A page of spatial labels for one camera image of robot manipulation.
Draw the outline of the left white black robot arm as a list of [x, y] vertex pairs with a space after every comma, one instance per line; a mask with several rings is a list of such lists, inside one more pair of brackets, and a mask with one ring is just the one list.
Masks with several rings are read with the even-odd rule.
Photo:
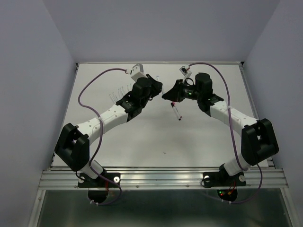
[[110, 109], [84, 123], [66, 124], [55, 146], [56, 155], [74, 172], [82, 172], [94, 186], [105, 182], [104, 168], [90, 154], [90, 146], [102, 140], [105, 133], [138, 116], [155, 96], [162, 92], [163, 84], [150, 75], [140, 77], [133, 88]]

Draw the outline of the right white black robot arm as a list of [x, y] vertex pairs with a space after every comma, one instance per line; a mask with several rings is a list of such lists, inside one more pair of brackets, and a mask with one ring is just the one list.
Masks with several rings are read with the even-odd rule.
[[184, 99], [195, 100], [202, 112], [229, 126], [232, 137], [234, 132], [240, 135], [241, 152], [224, 163], [218, 172], [218, 180], [222, 184], [229, 184], [239, 172], [246, 171], [279, 152], [271, 121], [249, 117], [228, 105], [213, 92], [213, 82], [207, 73], [198, 73], [193, 85], [188, 85], [184, 79], [178, 79], [162, 98], [175, 103]]

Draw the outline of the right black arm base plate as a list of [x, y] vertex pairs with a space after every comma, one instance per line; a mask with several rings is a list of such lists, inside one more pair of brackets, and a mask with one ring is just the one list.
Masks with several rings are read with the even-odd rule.
[[229, 186], [246, 186], [245, 176], [240, 172], [234, 176], [221, 174], [220, 172], [204, 172], [201, 185], [205, 188], [212, 187], [229, 187]]

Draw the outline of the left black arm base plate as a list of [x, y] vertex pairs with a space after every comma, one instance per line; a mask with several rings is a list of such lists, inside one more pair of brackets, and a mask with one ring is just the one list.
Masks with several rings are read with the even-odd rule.
[[[117, 188], [118, 186], [114, 185], [113, 183], [109, 183], [108, 181], [97, 177], [96, 179], [92, 179], [90, 178], [88, 175], [86, 175], [85, 173], [80, 173], [80, 177], [84, 178], [84, 181], [78, 179], [78, 187], [79, 188]], [[113, 181], [117, 184], [120, 184], [119, 182], [114, 181], [114, 178], [121, 178], [121, 174], [118, 172], [113, 172], [113, 173], [109, 173], [106, 172], [104, 174], [104, 177], [109, 179], [110, 181]]]

